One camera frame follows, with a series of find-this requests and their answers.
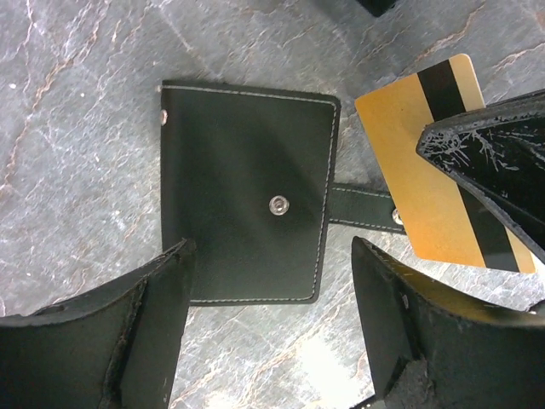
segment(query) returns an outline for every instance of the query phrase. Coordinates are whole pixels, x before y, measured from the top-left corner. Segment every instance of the white stitching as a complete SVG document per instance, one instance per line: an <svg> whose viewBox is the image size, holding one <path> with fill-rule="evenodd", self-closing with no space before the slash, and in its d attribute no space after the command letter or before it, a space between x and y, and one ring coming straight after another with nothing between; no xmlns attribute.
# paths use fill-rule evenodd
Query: white stitching
<svg viewBox="0 0 545 409"><path fill-rule="evenodd" d="M402 228L391 228L389 226L381 226L381 225L377 225L377 224L369 224L369 223L362 223L362 222L352 222L350 220L330 219L330 222L332 222L332 223L346 223L346 224L349 224L351 226L357 226L357 227L364 226L366 228L380 228L380 229L385 229L385 230L393 230L394 232L403 232Z"/></svg>
<svg viewBox="0 0 545 409"><path fill-rule="evenodd" d="M345 187L333 187L333 190L337 190L339 192L352 192L352 193L357 193L357 194L365 194L367 196L375 196L377 198L385 198L385 199L391 199L392 198L392 196L390 196L389 194L363 192L361 190L346 189Z"/></svg>
<svg viewBox="0 0 545 409"><path fill-rule="evenodd" d="M306 301L310 300L316 294L316 284L318 283L318 265L320 262L320 247L322 246L322 237L324 235L324 223L325 223L325 206L327 204L327 193L330 183L330 173L331 173L331 160L333 158L333 135L335 133L335 122L337 117L337 105L331 101L319 101L312 100L309 98L298 98L295 96L284 96L284 95L275 95L275 94L259 94L256 92L245 92L245 91L231 91L229 89L211 89L211 88L199 88L199 87L187 87L183 85L164 85L163 89L188 89L190 91L204 91L212 92L219 94L234 94L234 95L248 95L248 96L261 96L269 98L277 98L280 100L293 100L293 101L304 101L304 102L316 102L319 104L328 104L333 106L333 122L331 123L331 134L330 134L330 153L327 164L327 175L325 177L325 187L324 187L324 199L322 203L322 220L320 223L320 234L318 236L318 254L316 256L316 264L314 265L314 282L313 282L313 293L306 298L248 298L248 299L235 299L235 300L192 300L192 302L200 303L215 303L215 302L274 302L274 301Z"/></svg>

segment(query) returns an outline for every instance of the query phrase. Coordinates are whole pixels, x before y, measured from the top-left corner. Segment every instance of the metal rivet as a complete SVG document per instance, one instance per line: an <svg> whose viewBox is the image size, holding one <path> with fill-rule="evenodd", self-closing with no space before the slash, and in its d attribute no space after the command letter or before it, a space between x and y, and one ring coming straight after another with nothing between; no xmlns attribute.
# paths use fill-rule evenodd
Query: metal rivet
<svg viewBox="0 0 545 409"><path fill-rule="evenodd" d="M169 114L167 113L166 109L161 110L161 126L165 125L167 123L167 118L169 117Z"/></svg>
<svg viewBox="0 0 545 409"><path fill-rule="evenodd" d="M399 210L397 209L393 210L392 218L395 224L399 224L400 226L403 226L403 221L401 220L401 216L399 215Z"/></svg>
<svg viewBox="0 0 545 409"><path fill-rule="evenodd" d="M282 216L290 208L290 202L284 196L275 196L269 202L269 210L275 216Z"/></svg>

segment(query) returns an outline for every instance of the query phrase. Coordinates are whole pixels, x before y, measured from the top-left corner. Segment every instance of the marble surface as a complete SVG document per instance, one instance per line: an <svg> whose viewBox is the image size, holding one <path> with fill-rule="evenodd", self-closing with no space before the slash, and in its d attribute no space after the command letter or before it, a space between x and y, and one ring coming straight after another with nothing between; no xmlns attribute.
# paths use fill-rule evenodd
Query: marble surface
<svg viewBox="0 0 545 409"><path fill-rule="evenodd" d="M467 53L487 102L545 88L542 0L0 2L0 316L29 314L160 252L164 78L341 99L337 181L384 188L356 97ZM331 226L313 305L191 308L171 409L347 408L373 393L349 243L364 236L449 285L511 308L536 275L417 260L404 237Z"/></svg>

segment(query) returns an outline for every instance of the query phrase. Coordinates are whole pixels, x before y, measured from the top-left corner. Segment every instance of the wallet strap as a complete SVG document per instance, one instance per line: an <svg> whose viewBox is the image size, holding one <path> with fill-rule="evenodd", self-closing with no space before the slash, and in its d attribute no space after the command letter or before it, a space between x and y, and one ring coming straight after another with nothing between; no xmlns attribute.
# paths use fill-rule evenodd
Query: wallet strap
<svg viewBox="0 0 545 409"><path fill-rule="evenodd" d="M390 193L333 183L329 207L330 223L405 234L403 226L394 221L395 204Z"/></svg>

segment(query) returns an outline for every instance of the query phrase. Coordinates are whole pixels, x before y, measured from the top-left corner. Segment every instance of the wallet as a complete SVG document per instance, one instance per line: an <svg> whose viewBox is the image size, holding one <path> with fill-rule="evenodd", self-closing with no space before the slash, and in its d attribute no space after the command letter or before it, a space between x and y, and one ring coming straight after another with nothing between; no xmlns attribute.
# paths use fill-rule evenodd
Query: wallet
<svg viewBox="0 0 545 409"><path fill-rule="evenodd" d="M161 107L163 248L196 241L192 305L313 302L330 219L404 231L388 193L332 186L335 97L177 80Z"/></svg>

